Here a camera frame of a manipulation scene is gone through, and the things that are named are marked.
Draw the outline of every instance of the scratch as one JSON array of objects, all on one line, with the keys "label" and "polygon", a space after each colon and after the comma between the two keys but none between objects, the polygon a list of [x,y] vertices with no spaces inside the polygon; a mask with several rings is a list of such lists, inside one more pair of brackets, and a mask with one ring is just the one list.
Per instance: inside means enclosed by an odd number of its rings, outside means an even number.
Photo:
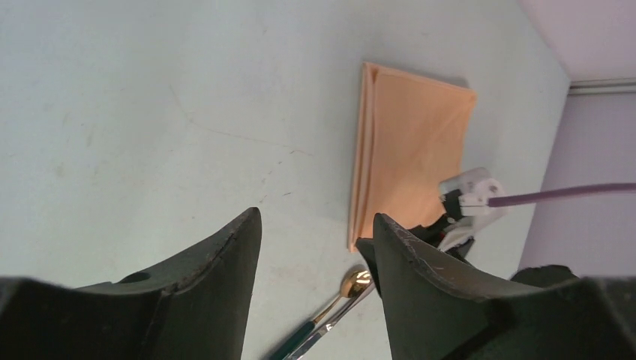
[{"label": "scratch", "polygon": [[66,126],[66,124],[68,124],[68,120],[71,118],[71,112],[67,112],[66,115],[64,115],[64,119],[62,119],[61,121],[61,126]]},{"label": "scratch", "polygon": [[326,243],[327,241],[323,241],[322,242],[322,249],[320,250],[320,256],[318,256],[318,261],[316,262],[316,264],[323,264],[323,260],[325,259],[325,255],[327,254],[327,247],[326,247]]},{"label": "scratch", "polygon": [[66,170],[64,168],[64,163],[60,163],[56,168],[55,168],[55,174],[57,175],[57,177],[59,178],[63,178],[64,175],[66,175]]},{"label": "scratch", "polygon": [[93,144],[93,133],[95,132],[95,126],[91,126],[91,130],[88,133],[88,137],[86,137],[86,147],[90,148]]},{"label": "scratch", "polygon": [[273,142],[273,141],[268,141],[268,140],[263,140],[263,139],[255,139],[253,137],[237,135],[235,133],[226,133],[224,131],[214,130],[214,129],[211,129],[209,127],[203,126],[203,125],[199,124],[198,122],[194,121],[194,118],[190,115],[190,113],[185,110],[185,108],[183,107],[183,104],[182,104],[181,100],[179,99],[179,96],[177,95],[177,93],[176,93],[175,89],[173,88],[172,84],[169,84],[168,87],[170,89],[170,93],[172,93],[172,99],[175,101],[175,104],[179,108],[179,110],[181,111],[181,114],[183,115],[183,117],[187,120],[187,122],[189,122],[190,124],[196,126],[197,128],[199,128],[201,130],[208,131],[209,133],[213,133],[213,134],[224,135],[226,137],[234,137],[236,139],[251,141],[253,143],[261,143],[261,144],[267,144],[267,145],[272,145],[272,146],[279,146],[281,148],[290,149],[293,152],[300,152],[301,154],[305,154],[307,156],[314,156],[314,154],[308,153],[306,151],[302,151],[301,149],[295,148],[295,147],[290,146],[290,145],[281,144],[279,142]]}]

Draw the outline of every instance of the purple wall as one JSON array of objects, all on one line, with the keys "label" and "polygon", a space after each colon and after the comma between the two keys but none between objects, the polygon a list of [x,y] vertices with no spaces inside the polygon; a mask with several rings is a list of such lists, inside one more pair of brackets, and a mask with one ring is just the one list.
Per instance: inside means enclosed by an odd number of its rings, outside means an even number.
[{"label": "purple wall", "polygon": [[[636,182],[636,94],[565,104],[543,189],[601,182]],[[636,275],[636,194],[537,205],[520,267],[554,263],[577,275]]]}]

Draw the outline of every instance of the gold spoon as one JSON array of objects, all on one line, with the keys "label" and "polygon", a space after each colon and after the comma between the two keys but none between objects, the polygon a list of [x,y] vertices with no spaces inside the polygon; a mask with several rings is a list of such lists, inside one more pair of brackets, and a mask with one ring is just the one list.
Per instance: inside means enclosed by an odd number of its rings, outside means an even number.
[{"label": "gold spoon", "polygon": [[318,314],[311,322],[314,325],[320,323],[320,320],[323,319],[329,311],[336,306],[338,301],[342,298],[355,298],[360,295],[371,283],[371,273],[368,270],[351,270],[342,280],[342,284],[340,285],[340,294],[334,299],[334,301],[322,311],[322,313]]},{"label": "gold spoon", "polygon": [[320,320],[329,314],[329,311],[336,306],[338,301],[342,298],[355,298],[362,294],[371,284],[371,273],[366,269],[354,268],[350,270],[340,285],[340,293],[337,298],[331,302],[331,304],[318,314],[313,320],[307,321],[296,332],[294,332],[287,341],[283,343],[276,351],[269,357],[269,360],[282,360],[285,359],[292,351],[294,351],[303,340],[311,334],[316,328],[316,325]]}]

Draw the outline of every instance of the spoon handle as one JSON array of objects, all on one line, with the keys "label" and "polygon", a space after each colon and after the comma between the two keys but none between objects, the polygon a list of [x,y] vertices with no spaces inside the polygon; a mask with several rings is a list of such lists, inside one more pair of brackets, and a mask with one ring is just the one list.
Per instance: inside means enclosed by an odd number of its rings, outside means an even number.
[{"label": "spoon handle", "polygon": [[369,287],[362,292],[362,294],[358,295],[357,298],[350,299],[343,308],[341,308],[334,316],[327,320],[327,323],[318,329],[314,330],[311,335],[307,338],[307,340],[303,341],[302,344],[294,349],[294,351],[286,358],[286,360],[299,360],[302,358],[305,353],[320,340],[329,330],[333,329],[334,326],[344,317],[349,310],[353,309],[362,299],[366,298],[374,289],[376,288],[375,284],[371,282]]},{"label": "spoon handle", "polygon": [[295,348],[302,344],[303,340],[314,330],[316,324],[313,321],[307,321],[298,330],[296,330],[292,336],[290,336],[283,345],[269,357],[269,360],[283,360],[285,359]]},{"label": "spoon handle", "polygon": [[323,317],[325,317],[325,315],[329,314],[329,311],[331,311],[334,306],[336,306],[336,304],[340,301],[340,299],[342,299],[342,295],[338,295],[336,297],[336,299],[334,301],[331,302],[331,304],[329,304],[329,306],[322,311],[322,313],[318,314],[318,316],[316,316],[315,318],[313,318],[313,324],[317,325],[318,323],[320,323],[320,320],[323,319]]}]

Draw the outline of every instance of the white table surface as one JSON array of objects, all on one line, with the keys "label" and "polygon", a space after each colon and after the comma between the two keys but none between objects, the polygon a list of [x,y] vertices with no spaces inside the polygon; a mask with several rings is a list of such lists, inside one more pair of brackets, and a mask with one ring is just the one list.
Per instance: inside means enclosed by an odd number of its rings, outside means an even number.
[{"label": "white table surface", "polygon": [[[569,80],[509,0],[0,1],[0,274],[118,281],[249,206],[258,359],[344,272],[363,61],[478,93],[464,169],[538,190]],[[518,266],[533,208],[469,260]],[[306,359],[389,359],[372,295]]]}]

